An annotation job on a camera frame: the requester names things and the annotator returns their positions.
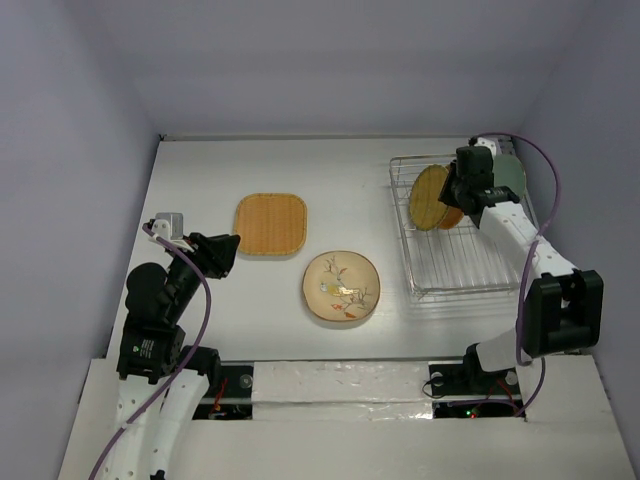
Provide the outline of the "square orange woven tray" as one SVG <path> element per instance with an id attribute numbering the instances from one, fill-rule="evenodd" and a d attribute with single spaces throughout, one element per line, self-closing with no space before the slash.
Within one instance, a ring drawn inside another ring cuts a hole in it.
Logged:
<path id="1" fill-rule="evenodd" d="M 236 208 L 234 233 L 241 237 L 239 251 L 250 256 L 288 256 L 297 253 L 307 238 L 307 206 L 290 193 L 254 193 Z"/>

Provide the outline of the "green flower-pattern plate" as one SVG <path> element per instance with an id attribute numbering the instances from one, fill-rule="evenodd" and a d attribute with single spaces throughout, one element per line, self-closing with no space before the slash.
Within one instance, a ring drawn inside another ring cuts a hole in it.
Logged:
<path id="1" fill-rule="evenodd" d="M 493 174 L 496 187 L 508 187 L 520 198 L 526 193 L 526 172 L 515 155 L 496 155 L 493 160 Z"/>

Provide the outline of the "round green-rimmed woven plate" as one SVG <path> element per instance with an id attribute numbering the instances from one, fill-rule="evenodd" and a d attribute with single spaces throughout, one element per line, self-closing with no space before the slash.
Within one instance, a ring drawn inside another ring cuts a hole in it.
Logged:
<path id="1" fill-rule="evenodd" d="M 439 200 L 439 196 L 447 176 L 445 166 L 433 164 L 416 178 L 409 197 L 409 215 L 418 230 L 432 230 L 445 218 L 448 206 Z"/>

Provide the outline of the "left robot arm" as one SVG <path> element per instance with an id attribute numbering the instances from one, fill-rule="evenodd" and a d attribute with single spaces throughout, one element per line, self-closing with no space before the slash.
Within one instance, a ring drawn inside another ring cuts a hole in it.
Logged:
<path id="1" fill-rule="evenodd" d="M 179 321 L 197 290 L 230 273 L 240 244 L 237 235 L 169 236 L 144 224 L 150 241 L 172 257 L 169 267 L 144 263 L 126 280 L 126 319 L 119 356 L 116 426 L 89 474 L 92 479 L 168 479 L 188 424 L 204 395 L 221 380 L 219 353 L 204 347 L 208 325 L 185 344 Z"/>

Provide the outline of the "beige bird-pattern plate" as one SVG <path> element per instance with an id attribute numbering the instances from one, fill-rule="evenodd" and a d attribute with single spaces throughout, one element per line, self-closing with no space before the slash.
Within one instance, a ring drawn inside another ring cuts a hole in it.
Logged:
<path id="1" fill-rule="evenodd" d="M 381 281 L 374 264 L 360 253 L 324 252 L 302 276 L 302 297 L 317 318 L 335 323 L 365 320 L 380 300 Z"/>

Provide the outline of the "round orange woven plate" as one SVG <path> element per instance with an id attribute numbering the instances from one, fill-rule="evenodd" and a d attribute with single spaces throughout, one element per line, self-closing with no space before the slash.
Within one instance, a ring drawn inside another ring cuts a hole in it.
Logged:
<path id="1" fill-rule="evenodd" d="M 460 221 L 464 218 L 464 212 L 455 207 L 449 207 L 447 209 L 446 215 L 438 225 L 438 228 L 441 230 L 450 230 L 456 227 Z"/>

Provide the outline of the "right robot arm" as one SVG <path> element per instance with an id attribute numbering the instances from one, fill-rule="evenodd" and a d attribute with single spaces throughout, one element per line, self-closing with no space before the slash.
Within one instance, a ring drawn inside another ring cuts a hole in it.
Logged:
<path id="1" fill-rule="evenodd" d="M 455 379 L 474 394 L 517 366 L 550 354 L 595 346 L 600 338 L 604 281 L 564 258 L 535 226 L 520 197 L 495 183 L 486 146 L 456 151 L 439 198 L 460 209 L 521 275 L 514 327 L 469 346 Z"/>

